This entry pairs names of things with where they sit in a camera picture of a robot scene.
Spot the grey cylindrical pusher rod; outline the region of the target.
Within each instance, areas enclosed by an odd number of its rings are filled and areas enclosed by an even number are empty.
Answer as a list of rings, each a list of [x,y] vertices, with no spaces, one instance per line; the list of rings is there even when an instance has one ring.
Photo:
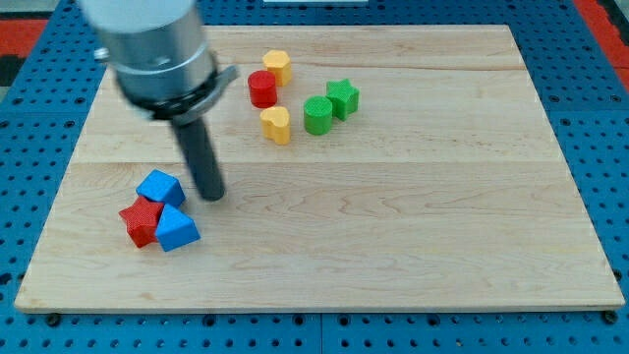
[[[225,185],[203,120],[173,119],[171,127],[200,197],[215,202],[225,195]]]

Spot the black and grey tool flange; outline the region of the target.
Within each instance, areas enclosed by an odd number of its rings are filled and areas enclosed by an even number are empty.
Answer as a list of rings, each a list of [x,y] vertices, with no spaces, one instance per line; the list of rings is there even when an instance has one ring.
[[[208,50],[141,50],[128,56],[128,100],[154,120],[189,123],[238,77],[237,66],[219,69]]]

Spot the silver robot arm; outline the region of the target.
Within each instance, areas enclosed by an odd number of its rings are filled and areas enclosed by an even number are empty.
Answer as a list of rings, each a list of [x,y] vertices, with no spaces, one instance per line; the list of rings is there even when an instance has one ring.
[[[80,0],[87,23],[126,99],[169,122],[199,195],[218,201],[225,185],[203,121],[236,67],[221,69],[202,29],[195,0]]]

